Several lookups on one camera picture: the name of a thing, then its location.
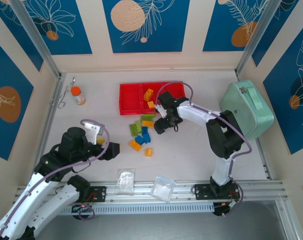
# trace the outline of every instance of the white robotic arm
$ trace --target white robotic arm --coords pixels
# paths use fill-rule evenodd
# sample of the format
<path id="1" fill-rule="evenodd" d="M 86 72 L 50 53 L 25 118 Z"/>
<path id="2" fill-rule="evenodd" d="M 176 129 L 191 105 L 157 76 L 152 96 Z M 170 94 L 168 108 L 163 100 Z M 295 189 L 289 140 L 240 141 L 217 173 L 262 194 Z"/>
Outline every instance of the white robotic arm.
<path id="1" fill-rule="evenodd" d="M 216 155 L 216 165 L 210 179 L 210 188 L 217 198 L 223 196 L 226 192 L 224 191 L 225 186 L 232 184 L 232 157 L 235 152 L 240 150 L 244 141 L 216 116 L 224 118 L 241 132 L 234 115 L 230 111 L 210 111 L 191 103 L 186 97 L 175 99 L 169 92 L 161 94 L 158 100 L 160 104 L 156 104 L 155 108 L 162 117 L 154 125 L 158 134 L 164 133 L 167 128 L 171 127 L 176 131 L 177 125 L 183 120 L 190 120 L 207 128 L 210 147 Z"/>
<path id="2" fill-rule="evenodd" d="M 61 143 L 55 145 L 49 153 L 40 158 L 26 189 L 0 220 L 0 240 L 35 239 L 34 237 L 38 236 L 63 208 L 79 199 L 88 198 L 91 193 L 89 182 L 75 175 L 57 195 L 41 206 L 44 198 L 57 187 L 67 173 L 73 170 L 72 167 L 58 171 L 32 190 L 33 186 L 45 176 L 64 166 L 81 161 L 86 162 L 89 158 L 98 155 L 101 155 L 99 160 L 110 160 L 120 153 L 118 143 L 109 142 L 106 150 L 100 144 L 96 144 L 97 135 L 102 134 L 100 126 L 88 122 L 84 126 L 88 129 L 87 134 L 82 128 L 69 128 L 63 134 Z"/>

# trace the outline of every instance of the mint green bag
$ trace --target mint green bag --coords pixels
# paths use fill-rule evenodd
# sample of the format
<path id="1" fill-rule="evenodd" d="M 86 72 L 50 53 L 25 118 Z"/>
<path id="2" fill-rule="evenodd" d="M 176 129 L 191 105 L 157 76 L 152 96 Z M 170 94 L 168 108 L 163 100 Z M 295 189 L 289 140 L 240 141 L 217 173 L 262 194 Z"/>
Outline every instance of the mint green bag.
<path id="1" fill-rule="evenodd" d="M 233 113 L 248 140 L 258 138 L 274 121 L 271 109 L 250 80 L 230 84 L 220 108 Z"/>

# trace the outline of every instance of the metal clip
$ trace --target metal clip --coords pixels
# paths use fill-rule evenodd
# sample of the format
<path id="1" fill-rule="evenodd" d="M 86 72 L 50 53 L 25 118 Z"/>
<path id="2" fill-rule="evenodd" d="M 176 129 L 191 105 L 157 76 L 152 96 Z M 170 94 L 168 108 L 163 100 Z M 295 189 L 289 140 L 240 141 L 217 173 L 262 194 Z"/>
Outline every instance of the metal clip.
<path id="1" fill-rule="evenodd" d="M 76 79 L 75 79 L 75 77 L 73 77 L 71 83 L 66 86 L 65 91 L 63 92 L 62 95 L 59 96 L 58 100 L 57 101 L 54 101 L 54 99 L 51 100 L 51 105 L 54 105 L 55 103 L 57 103 L 61 99 L 60 102 L 58 103 L 58 108 L 59 109 L 64 108 L 66 102 L 64 102 L 63 99 L 64 99 L 65 95 L 72 89 L 72 87 L 74 86 L 75 81 L 76 81 Z"/>
<path id="2" fill-rule="evenodd" d="M 239 90 L 242 94 L 247 93 L 244 87 L 240 87 Z"/>

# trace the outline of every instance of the plastic bag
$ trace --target plastic bag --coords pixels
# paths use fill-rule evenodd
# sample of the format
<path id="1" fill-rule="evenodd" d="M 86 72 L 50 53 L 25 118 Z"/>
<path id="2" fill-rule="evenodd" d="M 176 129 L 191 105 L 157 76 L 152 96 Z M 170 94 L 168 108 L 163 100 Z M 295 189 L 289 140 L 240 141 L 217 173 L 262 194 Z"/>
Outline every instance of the plastic bag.
<path id="1" fill-rule="evenodd" d="M 169 203 L 171 201 L 175 185 L 175 181 L 167 177 L 157 175 L 150 191 L 150 195 L 159 200 Z"/>
<path id="2" fill-rule="evenodd" d="M 115 194 L 134 195 L 135 169 L 120 169 L 117 175 Z"/>

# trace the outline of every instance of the small bottle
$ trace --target small bottle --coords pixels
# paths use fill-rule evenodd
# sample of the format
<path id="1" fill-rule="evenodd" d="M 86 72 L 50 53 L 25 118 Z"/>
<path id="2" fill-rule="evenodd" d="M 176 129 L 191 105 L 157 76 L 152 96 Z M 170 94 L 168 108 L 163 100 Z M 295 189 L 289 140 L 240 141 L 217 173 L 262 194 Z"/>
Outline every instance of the small bottle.
<path id="1" fill-rule="evenodd" d="M 70 89 L 70 92 L 73 95 L 73 98 L 75 99 L 77 104 L 82 105 L 85 103 L 85 98 L 79 86 L 73 86 Z"/>

